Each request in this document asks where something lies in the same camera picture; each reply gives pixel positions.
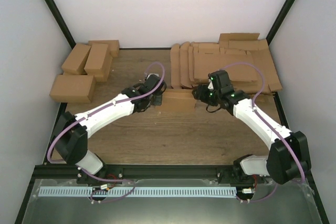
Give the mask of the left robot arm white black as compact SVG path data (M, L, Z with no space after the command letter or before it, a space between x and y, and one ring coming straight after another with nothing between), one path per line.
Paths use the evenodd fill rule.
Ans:
M125 88L115 98L86 112L62 114L54 128L52 143L48 150L56 150L61 160L68 165L76 165L89 173L95 184L102 184L107 178L107 166L101 158L88 149L88 140L110 123L134 113L146 111L166 89L164 80L150 74L143 83Z

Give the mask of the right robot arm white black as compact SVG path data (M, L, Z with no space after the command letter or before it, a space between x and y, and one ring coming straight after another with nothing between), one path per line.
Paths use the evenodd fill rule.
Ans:
M311 170L306 136L274 121L246 92L234 90L225 70L210 73L208 80L208 84L193 90L194 99L226 110L245 123L269 149L266 156L248 154L235 160L235 181L244 184L252 175L269 176L280 185L297 177L305 180L305 174Z

